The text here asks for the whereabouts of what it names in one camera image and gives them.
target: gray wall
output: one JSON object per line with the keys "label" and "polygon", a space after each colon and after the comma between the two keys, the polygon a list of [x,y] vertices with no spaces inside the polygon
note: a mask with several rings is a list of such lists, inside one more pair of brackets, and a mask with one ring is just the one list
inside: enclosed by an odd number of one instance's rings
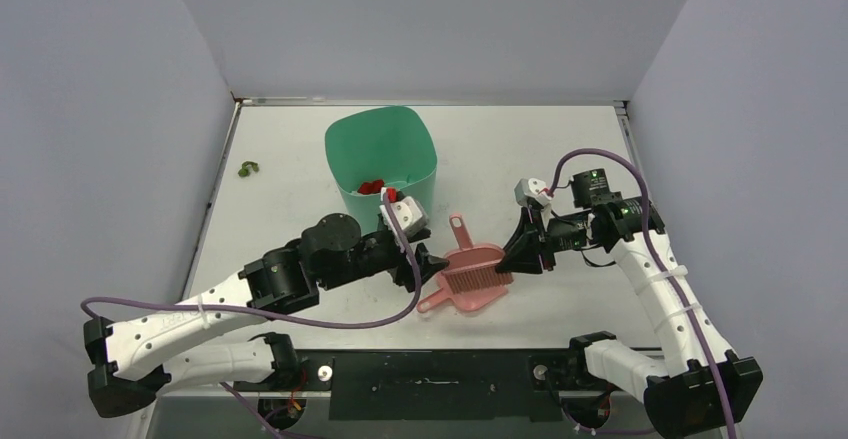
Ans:
{"label": "gray wall", "polygon": [[748,437],[848,437],[848,0],[688,0],[631,113],[676,255],[765,383]]}
{"label": "gray wall", "polygon": [[623,99],[686,0],[185,0],[237,96]]}
{"label": "gray wall", "polygon": [[181,0],[0,0],[0,24],[0,437],[122,436],[77,305],[178,298],[232,100]]}

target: screw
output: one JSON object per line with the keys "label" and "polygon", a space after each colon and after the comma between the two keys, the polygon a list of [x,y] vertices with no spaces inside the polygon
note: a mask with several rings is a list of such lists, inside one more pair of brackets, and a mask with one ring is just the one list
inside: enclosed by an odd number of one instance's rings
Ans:
{"label": "screw", "polygon": [[333,368],[330,366],[321,366],[318,368],[318,380],[327,382],[333,377]]}
{"label": "screw", "polygon": [[533,368],[533,377],[535,377],[536,380],[544,381],[545,380],[545,373],[547,373],[547,372],[548,372],[548,367],[543,365],[543,364],[539,364],[538,366]]}

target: white table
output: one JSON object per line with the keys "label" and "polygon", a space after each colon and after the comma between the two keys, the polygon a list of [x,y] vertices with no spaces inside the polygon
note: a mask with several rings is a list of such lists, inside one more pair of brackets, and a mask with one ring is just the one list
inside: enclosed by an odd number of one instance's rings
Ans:
{"label": "white table", "polygon": [[[211,288],[245,264],[281,247],[344,204],[327,166],[324,131],[334,121],[372,107],[251,106],[241,110],[186,296]],[[503,245],[518,221],[513,187],[522,177],[551,181],[559,158],[580,147],[628,157],[612,106],[415,106],[439,158],[436,194],[425,243],[440,255],[456,247],[448,215],[462,213],[478,242]],[[243,161],[261,166],[240,178]],[[622,167],[599,157],[580,157],[563,179],[604,167],[614,190],[638,194]],[[571,194],[554,202],[573,212]],[[602,252],[589,253],[605,261]],[[297,349],[547,348],[567,346],[577,335],[608,330],[632,347],[658,341],[630,285],[617,267],[592,269],[577,253],[560,253],[557,268],[541,276],[517,275],[510,292],[475,314],[448,304],[426,315],[413,312],[378,329],[340,331],[285,322],[229,333],[240,342],[266,331],[290,334]],[[435,281],[424,287],[433,292]],[[387,273],[332,291],[298,315],[335,322],[363,322],[401,310],[411,295]]]}

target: brush handle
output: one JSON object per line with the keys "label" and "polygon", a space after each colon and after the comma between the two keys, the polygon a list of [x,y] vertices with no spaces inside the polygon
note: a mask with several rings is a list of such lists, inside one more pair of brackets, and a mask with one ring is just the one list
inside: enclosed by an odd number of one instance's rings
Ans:
{"label": "brush handle", "polygon": [[471,249],[474,243],[471,242],[471,234],[465,228],[465,221],[462,220],[462,214],[451,214],[450,217],[451,229],[453,236],[456,238],[456,243],[462,250]]}
{"label": "brush handle", "polygon": [[418,309],[418,312],[427,312],[450,298],[450,290],[439,289],[438,291],[422,299],[421,302],[418,303],[416,309]]}

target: green object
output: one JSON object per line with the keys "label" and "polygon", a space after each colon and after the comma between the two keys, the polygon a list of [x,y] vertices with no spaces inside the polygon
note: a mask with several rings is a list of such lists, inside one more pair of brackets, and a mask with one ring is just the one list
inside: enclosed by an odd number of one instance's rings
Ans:
{"label": "green object", "polygon": [[380,195],[356,191],[382,179],[421,203],[427,214],[436,182],[436,148],[418,114],[408,107],[384,107],[339,119],[324,134],[327,163],[348,213],[362,233],[377,229]]}
{"label": "green object", "polygon": [[239,177],[247,177],[250,175],[250,170],[253,169],[253,172],[259,172],[259,164],[253,161],[244,161],[241,163],[241,169],[239,169]]}

